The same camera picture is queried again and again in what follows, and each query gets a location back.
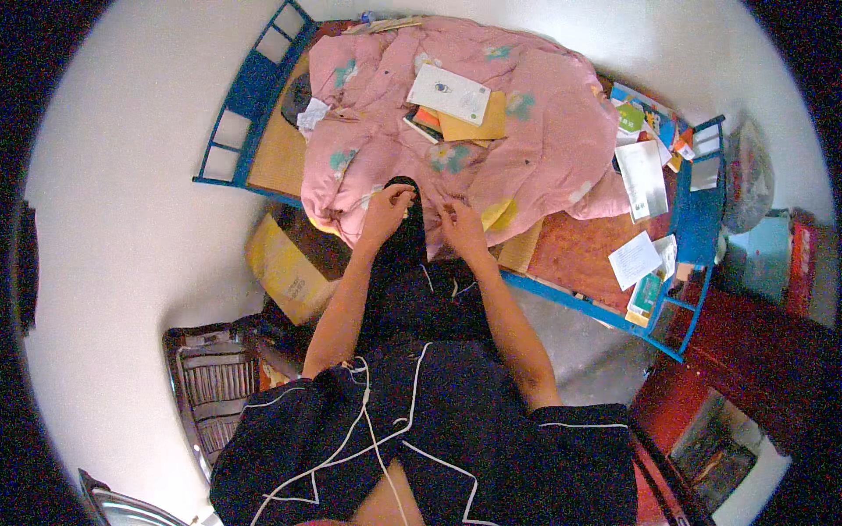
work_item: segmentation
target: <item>concrete floor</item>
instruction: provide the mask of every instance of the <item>concrete floor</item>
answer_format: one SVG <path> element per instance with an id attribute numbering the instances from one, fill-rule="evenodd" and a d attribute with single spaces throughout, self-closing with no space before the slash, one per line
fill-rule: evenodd
<path id="1" fill-rule="evenodd" d="M 579 311 L 511 290 L 550 355 L 565 404 L 632 403 L 643 371 L 658 356 L 655 347 Z"/>

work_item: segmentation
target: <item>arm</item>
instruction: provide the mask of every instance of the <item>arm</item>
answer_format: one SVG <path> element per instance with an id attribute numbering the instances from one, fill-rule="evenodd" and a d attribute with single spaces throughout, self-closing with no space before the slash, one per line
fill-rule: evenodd
<path id="1" fill-rule="evenodd" d="M 488 253 L 479 214 L 455 202 L 439 210 L 445 240 L 465 260 L 477 279 L 488 326 L 526 405 L 534 411 L 560 406 L 556 379 L 535 329 L 514 302 L 497 260 Z"/>
<path id="2" fill-rule="evenodd" d="M 315 378 L 328 367 L 354 357 L 371 264 L 382 244 L 401 225 L 403 214 L 415 196 L 413 190 L 407 184 L 393 184 L 371 198 L 363 232 L 336 293 L 316 325 L 301 376 Z"/>

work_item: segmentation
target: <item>pink comforter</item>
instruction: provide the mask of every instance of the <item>pink comforter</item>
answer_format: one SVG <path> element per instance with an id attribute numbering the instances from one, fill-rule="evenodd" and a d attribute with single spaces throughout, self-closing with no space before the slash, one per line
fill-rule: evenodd
<path id="1" fill-rule="evenodd" d="M 402 122 L 425 62 L 506 93 L 506 139 L 431 145 Z M 435 205 L 461 199 L 482 213 L 488 245 L 565 210 L 579 219 L 626 213 L 611 168 L 618 115 L 580 54 L 540 37 L 430 17 L 376 35 L 323 37 L 310 51 L 313 97 L 332 110 L 306 150 L 301 200 L 311 221 L 351 247 L 371 195 L 414 179 L 430 257 L 442 237 Z"/>

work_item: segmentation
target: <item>floral pattern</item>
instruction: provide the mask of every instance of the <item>floral pattern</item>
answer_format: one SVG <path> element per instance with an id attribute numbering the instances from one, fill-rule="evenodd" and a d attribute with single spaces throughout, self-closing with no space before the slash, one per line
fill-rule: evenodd
<path id="1" fill-rule="evenodd" d="M 353 159 L 356 154 L 356 150 L 348 150 L 347 153 L 339 150 L 335 151 L 333 155 L 330 156 L 330 169 L 333 170 L 333 178 L 337 183 L 342 180 L 342 177 L 345 175 L 345 170 L 348 169 L 351 159 Z"/>
<path id="2" fill-rule="evenodd" d="M 459 173 L 465 167 L 465 157 L 468 149 L 462 145 L 450 147 L 437 144 L 429 149 L 429 165 L 436 171 L 442 172 L 447 168 L 450 173 Z"/>
<path id="3" fill-rule="evenodd" d="M 529 120 L 530 106 L 535 104 L 535 97 L 532 93 L 520 93 L 513 91 L 506 98 L 506 115 L 517 117 L 518 120 Z"/>
<path id="4" fill-rule="evenodd" d="M 345 64 L 345 67 L 337 67 L 333 70 L 333 73 L 336 75 L 336 80 L 333 81 L 333 86 L 335 88 L 341 88 L 347 81 L 356 77 L 359 72 L 360 71 L 357 69 L 357 60 L 354 58 L 348 59 L 348 63 Z"/>
<path id="5" fill-rule="evenodd" d="M 509 53 L 512 51 L 512 48 L 514 48 L 512 45 L 501 45 L 500 47 L 492 47 L 489 45 L 484 51 L 485 60 L 492 61 L 498 58 L 509 58 Z"/>
<path id="6" fill-rule="evenodd" d="M 441 61 L 437 58 L 431 58 L 426 52 L 419 53 L 415 56 L 415 74 L 421 71 L 421 66 L 430 64 L 431 66 L 441 67 Z"/>

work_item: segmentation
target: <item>person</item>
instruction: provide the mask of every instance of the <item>person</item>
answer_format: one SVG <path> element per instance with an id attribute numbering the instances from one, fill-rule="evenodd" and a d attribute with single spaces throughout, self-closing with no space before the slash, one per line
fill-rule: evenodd
<path id="1" fill-rule="evenodd" d="M 211 477 L 226 526 L 630 524 L 626 409 L 564 406 L 479 214 L 417 185 L 370 199 L 301 378 L 254 395 Z"/>

